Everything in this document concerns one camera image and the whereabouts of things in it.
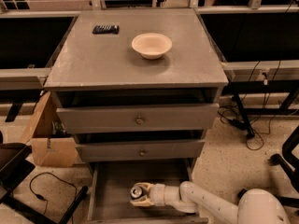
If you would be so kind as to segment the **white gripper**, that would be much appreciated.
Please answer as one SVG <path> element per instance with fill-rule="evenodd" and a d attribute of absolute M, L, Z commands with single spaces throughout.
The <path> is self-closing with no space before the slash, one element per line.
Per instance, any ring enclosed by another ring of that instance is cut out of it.
<path fill-rule="evenodd" d="M 150 207 L 153 205 L 165 205 L 164 201 L 164 184 L 154 184 L 148 182 L 136 183 L 144 190 L 144 195 L 149 194 L 149 197 L 141 197 L 139 199 L 131 200 L 131 204 L 137 207 Z"/>

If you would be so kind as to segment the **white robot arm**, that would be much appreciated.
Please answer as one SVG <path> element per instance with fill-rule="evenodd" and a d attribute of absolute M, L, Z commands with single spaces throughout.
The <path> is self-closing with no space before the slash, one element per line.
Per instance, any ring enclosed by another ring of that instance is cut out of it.
<path fill-rule="evenodd" d="M 168 205 L 182 213 L 194 213 L 202 206 L 225 224 L 291 224 L 279 200 L 262 189 L 246 191 L 238 205 L 191 181 L 184 181 L 178 187 L 139 182 L 131 188 L 130 196 L 133 206 Z"/>

